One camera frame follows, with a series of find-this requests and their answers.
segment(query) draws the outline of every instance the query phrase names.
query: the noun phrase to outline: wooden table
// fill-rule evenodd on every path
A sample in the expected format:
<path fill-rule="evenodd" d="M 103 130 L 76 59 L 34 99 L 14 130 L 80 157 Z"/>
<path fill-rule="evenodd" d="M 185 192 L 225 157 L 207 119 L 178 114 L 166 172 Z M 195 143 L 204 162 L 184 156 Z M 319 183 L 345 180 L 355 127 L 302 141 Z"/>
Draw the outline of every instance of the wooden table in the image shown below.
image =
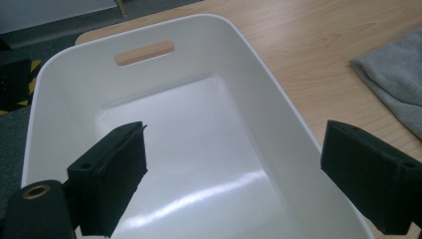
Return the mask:
<path fill-rule="evenodd" d="M 182 16 L 233 22 L 291 98 L 319 143 L 327 120 L 362 127 L 422 161 L 422 143 L 348 61 L 422 27 L 421 0 L 205 0 L 82 35 L 77 44 Z M 376 238 L 385 237 L 370 225 Z"/>

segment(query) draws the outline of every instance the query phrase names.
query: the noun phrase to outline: white plastic bin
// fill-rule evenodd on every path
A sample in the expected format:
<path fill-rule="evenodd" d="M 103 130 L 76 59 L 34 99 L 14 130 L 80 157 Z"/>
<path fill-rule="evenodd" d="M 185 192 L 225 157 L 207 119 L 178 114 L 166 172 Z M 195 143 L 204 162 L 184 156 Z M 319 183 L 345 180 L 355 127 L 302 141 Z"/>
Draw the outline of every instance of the white plastic bin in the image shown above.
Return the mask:
<path fill-rule="evenodd" d="M 115 61 L 156 43 L 170 51 Z M 277 81 L 239 31 L 213 15 L 51 59 L 34 96 L 23 185 L 65 181 L 73 161 L 136 120 L 148 125 L 149 171 L 112 238 L 372 238 L 319 169 L 319 146 Z"/>

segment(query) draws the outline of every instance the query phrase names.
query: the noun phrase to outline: screw hole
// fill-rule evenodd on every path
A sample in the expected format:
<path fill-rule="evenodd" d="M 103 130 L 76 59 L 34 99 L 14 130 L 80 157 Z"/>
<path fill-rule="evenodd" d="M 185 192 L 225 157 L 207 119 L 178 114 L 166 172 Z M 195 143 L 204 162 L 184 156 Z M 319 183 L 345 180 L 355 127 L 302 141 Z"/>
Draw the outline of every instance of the screw hole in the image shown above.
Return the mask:
<path fill-rule="evenodd" d="M 414 163 L 412 163 L 412 162 L 405 162 L 405 163 L 403 163 L 405 166 L 407 166 L 407 167 L 416 167 L 416 165 L 414 164 Z"/>
<path fill-rule="evenodd" d="M 81 168 L 83 168 L 83 169 L 89 169 L 90 167 L 92 167 L 92 165 L 88 162 L 81 165 Z"/>
<path fill-rule="evenodd" d="M 30 189 L 26 190 L 22 196 L 24 199 L 32 200 L 43 196 L 48 191 L 50 191 L 50 189 L 51 187 L 49 185 L 33 186 Z"/>

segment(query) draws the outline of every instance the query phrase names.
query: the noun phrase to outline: bin handle hole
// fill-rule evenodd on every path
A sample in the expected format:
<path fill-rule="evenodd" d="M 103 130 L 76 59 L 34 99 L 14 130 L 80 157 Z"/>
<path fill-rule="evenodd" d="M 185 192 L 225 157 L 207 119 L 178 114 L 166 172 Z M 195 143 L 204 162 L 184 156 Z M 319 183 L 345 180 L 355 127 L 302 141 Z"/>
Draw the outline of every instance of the bin handle hole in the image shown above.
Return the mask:
<path fill-rule="evenodd" d="M 172 41 L 163 41 L 154 43 L 145 47 L 132 49 L 114 56 L 114 61 L 121 67 L 146 61 L 151 58 L 164 56 L 174 52 L 174 44 Z"/>

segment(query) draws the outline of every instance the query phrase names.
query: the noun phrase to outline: gray cloth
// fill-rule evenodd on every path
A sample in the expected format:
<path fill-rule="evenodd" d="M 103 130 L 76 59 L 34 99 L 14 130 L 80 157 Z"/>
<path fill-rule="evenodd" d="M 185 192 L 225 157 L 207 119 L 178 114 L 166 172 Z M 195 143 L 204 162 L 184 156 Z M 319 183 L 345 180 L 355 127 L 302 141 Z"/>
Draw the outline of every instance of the gray cloth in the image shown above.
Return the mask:
<path fill-rule="evenodd" d="M 422 139 L 422 29 L 350 63 L 360 79 Z"/>

